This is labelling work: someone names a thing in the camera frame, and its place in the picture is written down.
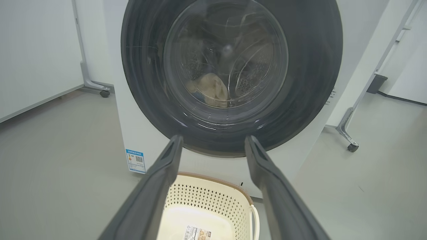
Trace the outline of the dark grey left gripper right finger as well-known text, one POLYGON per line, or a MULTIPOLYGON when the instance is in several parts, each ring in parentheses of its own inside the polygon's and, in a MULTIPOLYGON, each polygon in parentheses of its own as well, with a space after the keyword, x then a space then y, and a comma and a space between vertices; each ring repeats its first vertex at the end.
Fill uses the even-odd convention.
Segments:
POLYGON ((256 137, 245 139, 252 182, 261 190, 272 240, 331 240, 256 137))

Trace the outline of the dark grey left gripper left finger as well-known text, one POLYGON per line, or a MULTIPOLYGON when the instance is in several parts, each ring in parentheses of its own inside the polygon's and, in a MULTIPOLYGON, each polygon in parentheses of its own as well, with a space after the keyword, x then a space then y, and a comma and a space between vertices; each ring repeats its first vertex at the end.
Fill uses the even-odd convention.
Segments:
POLYGON ((183 137, 173 136, 98 240, 157 240, 170 186, 178 175, 183 137))

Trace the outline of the cream garment with blue trim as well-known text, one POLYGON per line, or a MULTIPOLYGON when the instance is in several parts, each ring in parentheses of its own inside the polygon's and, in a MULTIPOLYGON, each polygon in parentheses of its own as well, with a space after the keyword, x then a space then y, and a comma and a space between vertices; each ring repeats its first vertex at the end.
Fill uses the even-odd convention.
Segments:
POLYGON ((217 108, 227 108, 229 93, 223 81, 214 73, 207 73, 186 84, 189 93, 200 102, 217 108))

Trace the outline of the dark round washing machine door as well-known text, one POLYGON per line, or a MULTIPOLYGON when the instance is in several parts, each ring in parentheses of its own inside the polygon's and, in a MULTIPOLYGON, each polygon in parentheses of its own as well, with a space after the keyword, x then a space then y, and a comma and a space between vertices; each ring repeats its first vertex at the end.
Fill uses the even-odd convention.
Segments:
POLYGON ((294 138, 329 98, 343 57, 337 0, 129 0, 121 57, 129 89, 167 138, 203 155, 243 157, 294 138), (227 108, 185 84, 216 74, 227 108))

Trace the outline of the cream perforated laundry basket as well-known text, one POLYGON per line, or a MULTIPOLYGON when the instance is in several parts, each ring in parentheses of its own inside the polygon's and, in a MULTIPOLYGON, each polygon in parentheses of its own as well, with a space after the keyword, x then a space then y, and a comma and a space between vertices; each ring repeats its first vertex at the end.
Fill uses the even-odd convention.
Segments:
POLYGON ((169 188, 157 240, 182 240, 188 225, 211 231, 211 240, 260 237, 258 211, 241 187, 182 172, 169 188))

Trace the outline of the white washing machine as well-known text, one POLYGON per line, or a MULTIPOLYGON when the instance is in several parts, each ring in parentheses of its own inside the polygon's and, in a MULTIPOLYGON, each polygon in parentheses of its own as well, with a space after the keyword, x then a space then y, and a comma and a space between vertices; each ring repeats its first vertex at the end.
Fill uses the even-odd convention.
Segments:
MULTIPOLYGON (((147 172, 170 138, 159 132, 145 117, 127 84, 121 57, 121 31, 128 2, 103 0, 105 29, 125 152, 126 149, 142 152, 147 172)), ((265 150, 289 180, 295 178, 326 126, 341 90, 357 67, 388 0, 337 0, 337 3, 343 26, 343 57, 329 98, 315 119, 299 134, 281 146, 265 150)), ((183 145, 179 170, 227 181, 239 185, 250 196, 262 197, 261 191, 251 180, 246 154, 236 158, 215 157, 190 151, 183 145)))

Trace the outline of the blue white energy label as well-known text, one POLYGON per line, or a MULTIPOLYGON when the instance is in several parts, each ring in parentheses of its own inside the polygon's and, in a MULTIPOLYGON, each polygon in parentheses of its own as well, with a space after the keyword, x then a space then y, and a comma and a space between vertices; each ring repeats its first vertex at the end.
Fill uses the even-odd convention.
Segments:
POLYGON ((145 174, 145 162, 142 152, 126 149, 126 157, 129 170, 135 173, 145 174))

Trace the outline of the white product sticker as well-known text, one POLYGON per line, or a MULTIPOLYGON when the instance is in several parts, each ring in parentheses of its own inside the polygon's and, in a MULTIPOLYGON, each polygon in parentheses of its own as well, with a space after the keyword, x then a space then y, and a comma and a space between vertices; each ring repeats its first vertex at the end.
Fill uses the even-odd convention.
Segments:
POLYGON ((207 229, 188 225, 182 240, 211 240, 211 236, 212 232, 207 229))

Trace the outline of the black floor box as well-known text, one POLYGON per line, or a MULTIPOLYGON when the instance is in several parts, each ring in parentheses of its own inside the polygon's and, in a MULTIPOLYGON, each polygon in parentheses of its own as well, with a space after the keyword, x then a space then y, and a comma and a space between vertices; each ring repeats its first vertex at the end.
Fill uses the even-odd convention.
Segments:
POLYGON ((380 90, 380 88, 382 87, 384 82, 386 82, 387 79, 388 77, 386 76, 374 74, 374 79, 372 80, 366 92, 371 94, 378 93, 378 91, 380 90))

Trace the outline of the white partition panel metal foot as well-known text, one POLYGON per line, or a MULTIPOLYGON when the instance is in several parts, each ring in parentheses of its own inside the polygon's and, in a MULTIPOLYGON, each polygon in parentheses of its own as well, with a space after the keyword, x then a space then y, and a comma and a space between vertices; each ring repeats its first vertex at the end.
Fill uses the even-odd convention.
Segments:
POLYGON ((347 133, 347 124, 374 79, 374 74, 380 70, 399 34, 406 28, 410 15, 422 2, 423 0, 388 0, 375 24, 372 37, 326 124, 327 127, 336 129, 349 145, 358 143, 347 133))

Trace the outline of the white partition panel on wheels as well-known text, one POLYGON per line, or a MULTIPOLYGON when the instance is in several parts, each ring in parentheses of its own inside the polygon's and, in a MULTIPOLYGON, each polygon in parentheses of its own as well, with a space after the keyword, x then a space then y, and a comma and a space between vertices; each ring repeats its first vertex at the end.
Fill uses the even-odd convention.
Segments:
POLYGON ((91 80, 77 0, 0 0, 0 123, 91 80))

